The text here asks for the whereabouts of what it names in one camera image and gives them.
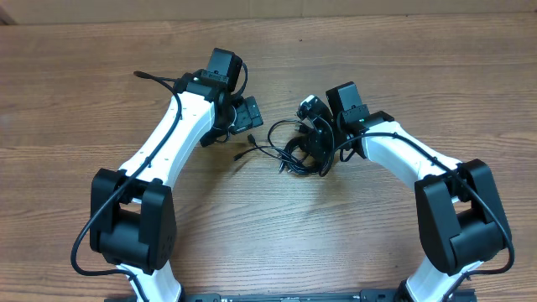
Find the black USB cable thin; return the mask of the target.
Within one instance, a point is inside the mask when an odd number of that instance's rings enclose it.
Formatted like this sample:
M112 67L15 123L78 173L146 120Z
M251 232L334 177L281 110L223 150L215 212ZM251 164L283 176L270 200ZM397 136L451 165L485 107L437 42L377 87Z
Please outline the black USB cable thin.
M269 145L258 145L255 137L252 134L249 134L247 136L247 140L248 140L248 142L250 144L252 144L252 147L247 149L246 151L243 151L241 153L236 154L233 157L234 161L238 161L244 155L249 154L249 153L251 153L253 151L260 151L260 152L264 153L265 155L268 155L269 157L271 157L273 159L277 159L277 160L282 161L284 163L289 163L290 160L292 159L292 156L289 153L285 152L281 148L275 147L275 146L270 145L270 144ZM269 153L268 149L272 149L273 151L275 151L277 153L277 155Z

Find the black USB cable thick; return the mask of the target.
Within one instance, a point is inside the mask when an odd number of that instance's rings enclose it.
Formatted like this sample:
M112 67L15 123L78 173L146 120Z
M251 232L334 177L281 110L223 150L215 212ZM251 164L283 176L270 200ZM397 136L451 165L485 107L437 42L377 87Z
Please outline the black USB cable thick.
M277 147L272 142L273 131L282 126L284 123L297 124L298 132L301 133L301 136L290 139L284 148ZM299 120L283 119L274 123L268 131L267 140L270 147L272 147L280 157L280 168L279 171L282 172L284 168L287 168L291 172L297 175L310 175L310 174L319 174L321 172L321 164L319 162L314 162L311 165L305 165L304 162L308 157L312 157L312 154L309 150L305 151L305 157L303 159L297 159L293 152L297 148L302 148L307 139L307 135L315 131L314 127L307 126L304 122Z

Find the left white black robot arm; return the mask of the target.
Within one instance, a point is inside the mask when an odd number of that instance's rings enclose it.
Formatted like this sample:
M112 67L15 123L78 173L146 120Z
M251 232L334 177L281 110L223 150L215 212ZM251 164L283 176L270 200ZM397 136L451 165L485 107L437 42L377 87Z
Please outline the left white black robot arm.
M242 95L248 68L235 53L215 48L205 69L166 78L135 71L171 93L169 107L140 150L117 170L100 169L91 182L91 214L70 253L80 275L83 238L133 288L131 301L180 301L183 289L170 258L177 234L172 190L196 145L225 143L232 135L262 125L254 97Z

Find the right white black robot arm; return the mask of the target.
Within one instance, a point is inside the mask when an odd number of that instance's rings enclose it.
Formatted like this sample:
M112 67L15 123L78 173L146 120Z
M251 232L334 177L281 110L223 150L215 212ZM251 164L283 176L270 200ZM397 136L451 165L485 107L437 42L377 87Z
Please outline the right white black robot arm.
M335 157L358 154L389 170L413 192L421 265L396 289L363 289L360 301L474 301L463 281L505 273L514 264L514 245L490 168L480 159L462 162L427 147L402 126L362 103L348 82L310 95L297 110L312 127L299 147L321 174Z

